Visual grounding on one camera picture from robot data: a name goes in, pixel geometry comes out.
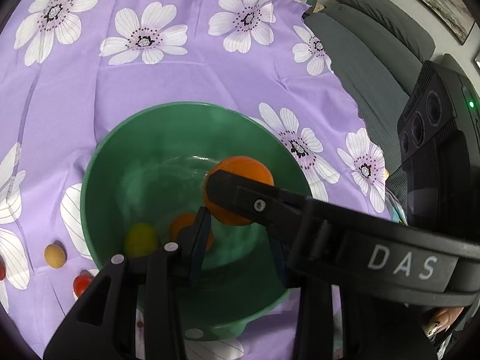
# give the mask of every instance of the green bowl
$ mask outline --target green bowl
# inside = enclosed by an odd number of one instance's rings
[[[82,227],[98,268],[123,253],[124,237],[135,223],[150,223],[160,241],[168,242],[173,219],[203,205],[208,171],[235,155],[265,164],[276,186],[310,195],[288,150],[238,112],[168,103],[120,123],[97,147],[83,178]],[[199,282],[178,291],[185,337],[205,341],[238,336],[287,294],[263,226],[225,226],[212,218],[212,231],[214,244]]]

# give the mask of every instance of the yellow ball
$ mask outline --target yellow ball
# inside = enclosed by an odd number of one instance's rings
[[[46,263],[52,268],[62,268],[67,261],[63,249],[55,244],[48,245],[43,253]]]
[[[148,223],[137,223],[125,236],[124,249],[128,258],[147,256],[157,247],[157,233]]]

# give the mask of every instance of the orange ball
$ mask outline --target orange ball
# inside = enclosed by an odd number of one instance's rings
[[[261,162],[244,155],[226,158],[225,160],[220,161],[210,172],[208,172],[205,183],[203,184],[203,202],[205,203],[208,211],[210,211],[210,213],[224,225],[250,225],[252,223],[251,220],[234,214],[231,211],[225,210],[224,208],[208,200],[205,186],[210,175],[218,170],[225,170],[226,172],[234,173],[247,179],[259,181],[268,185],[274,185],[272,174]]]
[[[181,214],[177,216],[170,225],[170,241],[175,241],[177,238],[178,233],[184,227],[191,226],[195,222],[196,214],[192,214],[191,212],[187,212],[185,214]],[[207,247],[206,250],[209,251],[213,244],[213,233],[212,229],[208,233],[208,240],[207,240]]]

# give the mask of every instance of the floral tablecloth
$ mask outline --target floral tablecloth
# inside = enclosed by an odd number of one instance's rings
[[[0,302],[40,356],[75,302],[74,278],[96,272],[80,223],[83,172],[102,138],[147,107],[196,101],[242,112],[285,144],[315,198],[389,217],[382,151],[303,25],[306,8],[295,0],[21,1],[0,35]],[[67,252],[61,269],[44,260],[53,242]],[[294,291],[236,339],[201,342],[201,332],[186,332],[190,360],[287,360],[298,298]]]

